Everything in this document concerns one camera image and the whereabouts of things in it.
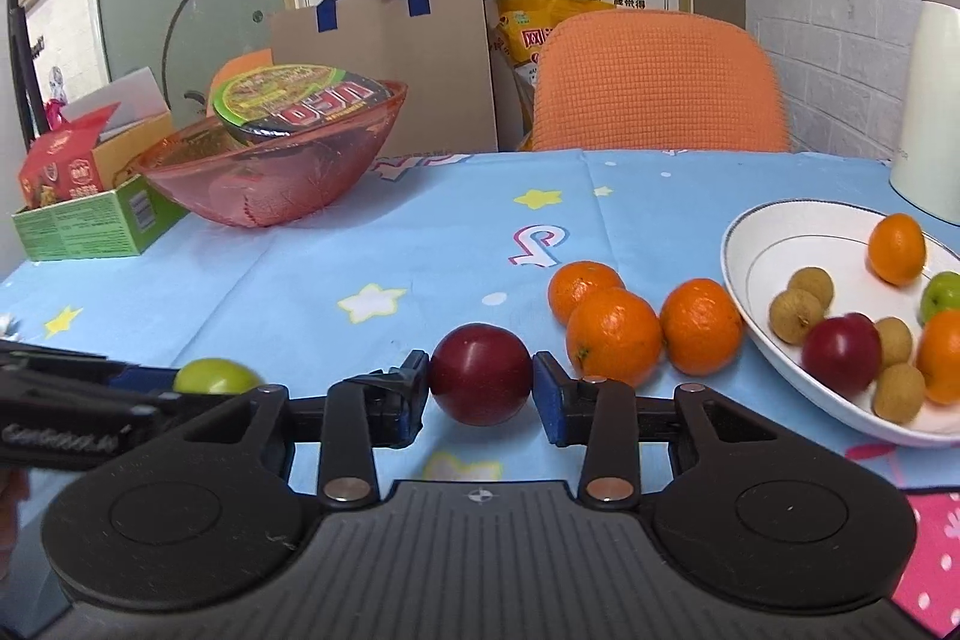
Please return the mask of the person's left hand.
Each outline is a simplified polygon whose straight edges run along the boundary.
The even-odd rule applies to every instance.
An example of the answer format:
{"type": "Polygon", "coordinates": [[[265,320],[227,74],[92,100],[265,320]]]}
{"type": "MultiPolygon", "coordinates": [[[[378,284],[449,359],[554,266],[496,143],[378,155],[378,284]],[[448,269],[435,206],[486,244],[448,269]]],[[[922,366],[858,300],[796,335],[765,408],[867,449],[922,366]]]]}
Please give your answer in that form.
{"type": "Polygon", "coordinates": [[[0,470],[0,580],[10,570],[10,560],[20,534],[20,505],[31,494],[29,476],[20,468],[0,470]]]}

